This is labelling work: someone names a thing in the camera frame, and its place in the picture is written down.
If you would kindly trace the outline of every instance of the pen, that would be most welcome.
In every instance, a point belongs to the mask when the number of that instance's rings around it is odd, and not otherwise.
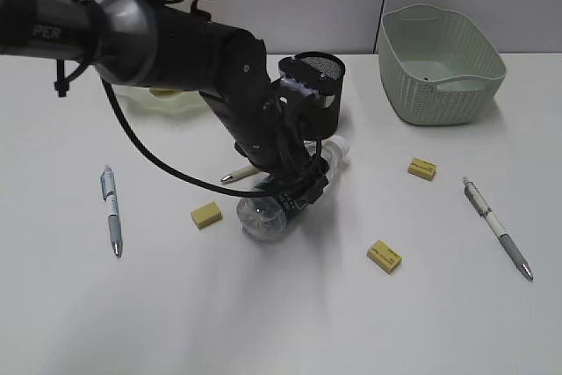
[[[109,237],[112,243],[113,253],[117,258],[121,258],[123,253],[123,240],[121,239],[121,221],[119,219],[119,205],[117,203],[117,192],[115,190],[115,177],[113,170],[105,166],[104,172],[100,177],[102,185],[102,196],[107,204],[109,224]]]
[[[220,182],[222,184],[231,184],[232,182],[236,182],[237,180],[241,180],[244,177],[255,175],[255,174],[259,173],[260,171],[261,170],[259,170],[258,168],[254,167],[250,164],[249,166],[246,166],[242,169],[238,169],[236,171],[233,171],[232,173],[228,173],[226,176],[224,176],[220,180]]]
[[[530,270],[529,264],[525,260],[522,253],[516,247],[515,243],[511,239],[511,236],[503,228],[498,218],[495,216],[492,208],[482,197],[482,194],[476,189],[474,183],[469,181],[468,178],[463,177],[463,183],[465,184],[465,195],[469,201],[471,201],[472,206],[476,209],[476,212],[484,217],[488,226],[492,229],[496,237],[501,243],[501,246],[508,252],[509,257],[515,264],[515,267],[523,274],[525,278],[529,281],[533,280],[533,273]]]

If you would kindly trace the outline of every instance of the eraser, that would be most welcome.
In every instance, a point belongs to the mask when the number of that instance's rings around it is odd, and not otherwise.
[[[402,262],[402,257],[383,241],[377,241],[367,251],[367,256],[388,274]]]
[[[215,221],[222,220],[222,213],[220,212],[219,206],[212,202],[197,210],[193,210],[191,212],[191,217],[198,228],[203,228],[213,224]]]
[[[436,168],[437,166],[432,162],[414,158],[410,163],[410,167],[407,168],[407,172],[426,180],[432,180],[433,176],[436,175]]]

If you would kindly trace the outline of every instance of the plastic basket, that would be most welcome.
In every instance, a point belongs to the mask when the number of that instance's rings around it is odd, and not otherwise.
[[[378,66],[394,110],[414,125],[474,120],[506,75],[498,52],[469,18],[428,4],[384,15]]]

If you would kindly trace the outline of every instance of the bottle label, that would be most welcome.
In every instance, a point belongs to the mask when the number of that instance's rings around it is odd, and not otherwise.
[[[282,188],[283,185],[272,175],[267,176],[262,182],[256,185],[256,189],[259,191],[278,191]],[[283,208],[287,222],[294,219],[307,205],[306,202],[294,199],[287,193],[274,195],[272,198]]]

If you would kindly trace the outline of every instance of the white pen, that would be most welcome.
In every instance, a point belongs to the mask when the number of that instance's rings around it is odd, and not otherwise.
[[[102,196],[107,204],[109,224],[109,237],[112,243],[113,253],[117,258],[121,258],[123,253],[123,240],[121,239],[121,221],[119,219],[119,205],[117,203],[117,191],[115,189],[115,177],[113,170],[108,165],[100,177],[102,184]]]
[[[503,246],[509,257],[515,264],[515,267],[517,267],[517,269],[523,274],[525,278],[527,278],[529,281],[533,281],[533,272],[530,270],[529,263],[527,263],[527,260],[525,259],[519,248],[516,247],[515,242],[513,242],[506,229],[503,228],[500,221],[492,211],[492,208],[490,208],[488,203],[484,200],[482,194],[478,189],[476,189],[474,183],[468,180],[468,178],[463,177],[463,184],[465,185],[466,197],[471,202],[472,206],[476,209],[476,212],[481,217],[484,217],[484,220],[486,220],[488,226],[490,226],[490,228],[500,241],[501,246]]]
[[[232,182],[236,182],[237,180],[241,180],[244,177],[255,175],[255,174],[259,173],[260,171],[261,170],[257,169],[256,167],[254,167],[250,164],[249,166],[246,166],[242,169],[238,169],[236,171],[233,171],[232,173],[228,173],[226,176],[224,176],[220,180],[220,182],[222,184],[231,184]]]

